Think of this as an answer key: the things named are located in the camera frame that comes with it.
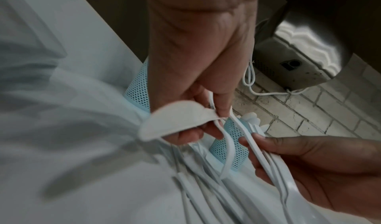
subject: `metal appliance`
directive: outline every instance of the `metal appliance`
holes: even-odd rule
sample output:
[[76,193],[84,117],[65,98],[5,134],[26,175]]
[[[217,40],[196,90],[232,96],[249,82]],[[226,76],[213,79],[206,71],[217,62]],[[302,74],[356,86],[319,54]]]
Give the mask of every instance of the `metal appliance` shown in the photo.
[[297,4],[286,4],[256,28],[253,65],[285,89],[327,82],[351,55],[323,16]]

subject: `white cord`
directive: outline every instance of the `white cord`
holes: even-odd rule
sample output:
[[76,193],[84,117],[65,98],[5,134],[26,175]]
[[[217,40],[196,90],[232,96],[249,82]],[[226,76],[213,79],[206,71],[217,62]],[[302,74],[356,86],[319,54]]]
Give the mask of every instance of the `white cord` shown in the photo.
[[249,62],[249,65],[245,71],[245,74],[242,76],[242,83],[244,86],[247,86],[250,90],[250,92],[254,95],[258,95],[258,96],[268,96],[268,95],[280,95],[280,94],[291,94],[291,95],[298,95],[298,94],[301,94],[303,93],[304,91],[308,90],[308,88],[305,88],[301,91],[298,91],[298,90],[293,90],[293,91],[290,91],[290,90],[286,90],[286,92],[272,92],[272,93],[257,93],[255,92],[251,86],[253,86],[255,82],[255,71],[254,71],[254,66],[253,66],[253,55],[251,55],[251,60]]

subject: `tiled wall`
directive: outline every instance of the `tiled wall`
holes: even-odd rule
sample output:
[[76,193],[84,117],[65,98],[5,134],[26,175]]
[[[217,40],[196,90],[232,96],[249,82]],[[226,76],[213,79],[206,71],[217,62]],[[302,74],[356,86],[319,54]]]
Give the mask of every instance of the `tiled wall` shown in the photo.
[[[256,72],[255,92],[284,92]],[[233,108],[255,112],[267,133],[286,136],[347,136],[381,141],[381,74],[355,54],[338,76],[301,95],[255,96],[240,84]]]

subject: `perforated plastic container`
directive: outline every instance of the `perforated plastic container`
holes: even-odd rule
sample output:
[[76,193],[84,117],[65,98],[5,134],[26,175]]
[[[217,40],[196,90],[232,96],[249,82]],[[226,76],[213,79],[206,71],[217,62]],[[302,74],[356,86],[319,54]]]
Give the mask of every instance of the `perforated plastic container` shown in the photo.
[[135,77],[130,86],[128,86],[126,92],[124,93],[124,98],[126,98],[128,102],[134,106],[149,113],[150,101],[147,91],[147,67],[148,58],[144,61],[139,74]]
[[[248,124],[245,121],[240,120],[240,122],[249,130],[251,133]],[[242,164],[245,162],[249,155],[249,150],[241,145],[238,142],[238,138],[243,136],[242,132],[238,129],[238,127],[233,123],[233,121],[228,118],[225,122],[223,128],[230,134],[230,136],[234,140],[235,146],[235,156],[233,160],[233,165],[231,169],[234,171],[238,171]],[[222,163],[225,163],[226,160],[226,140],[215,140],[212,146],[209,148],[210,153],[217,158]]]

